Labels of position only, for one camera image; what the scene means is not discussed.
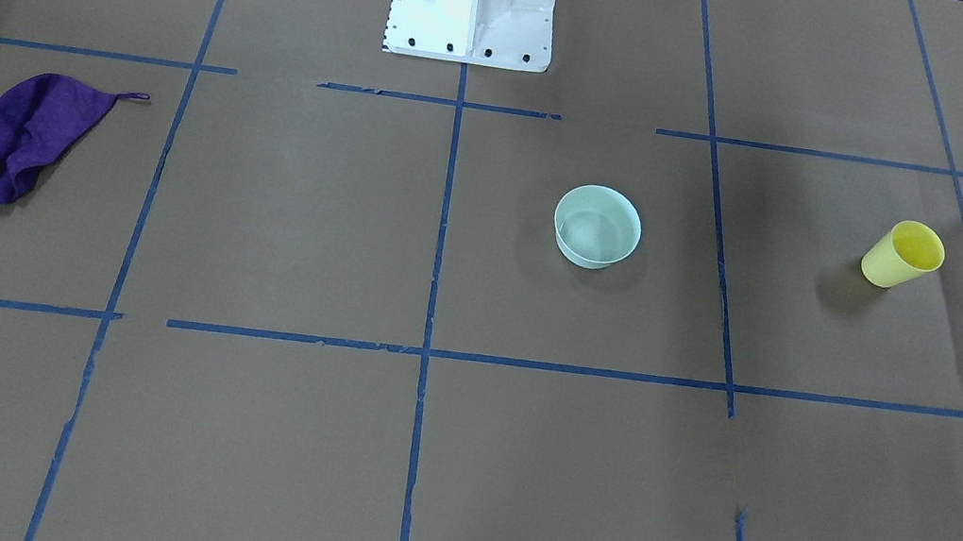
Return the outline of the mint green bowl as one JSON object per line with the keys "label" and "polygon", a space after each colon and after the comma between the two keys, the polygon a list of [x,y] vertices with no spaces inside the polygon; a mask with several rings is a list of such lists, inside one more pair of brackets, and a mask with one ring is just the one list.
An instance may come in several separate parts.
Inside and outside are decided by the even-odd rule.
{"label": "mint green bowl", "polygon": [[631,257],[642,241],[639,213],[612,187],[590,184],[569,189],[554,209],[555,243],[566,260],[599,270]]}

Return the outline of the yellow plastic cup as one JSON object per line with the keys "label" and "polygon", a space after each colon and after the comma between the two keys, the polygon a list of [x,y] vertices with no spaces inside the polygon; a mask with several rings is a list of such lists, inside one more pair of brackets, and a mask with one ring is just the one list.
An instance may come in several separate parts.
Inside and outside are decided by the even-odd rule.
{"label": "yellow plastic cup", "polygon": [[929,226],[900,221],[861,258],[860,272],[870,284],[892,288],[943,266],[946,248]]}

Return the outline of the purple cloth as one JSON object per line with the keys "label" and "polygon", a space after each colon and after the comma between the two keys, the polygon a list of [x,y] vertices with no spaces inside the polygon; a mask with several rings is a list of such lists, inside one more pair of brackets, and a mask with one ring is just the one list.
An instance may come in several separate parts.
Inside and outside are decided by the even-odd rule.
{"label": "purple cloth", "polygon": [[97,126],[115,103],[149,94],[105,93],[74,77],[40,74],[0,95],[0,204],[30,194],[42,169]]}

